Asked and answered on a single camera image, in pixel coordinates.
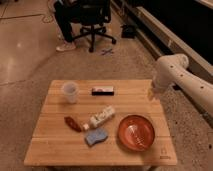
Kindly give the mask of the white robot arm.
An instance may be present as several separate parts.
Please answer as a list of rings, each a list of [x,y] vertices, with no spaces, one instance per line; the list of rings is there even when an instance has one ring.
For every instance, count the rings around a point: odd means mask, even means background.
[[[189,59],[185,54],[161,56],[156,61],[156,74],[152,78],[148,98],[156,98],[174,83],[213,116],[213,84],[190,73],[188,66]]]

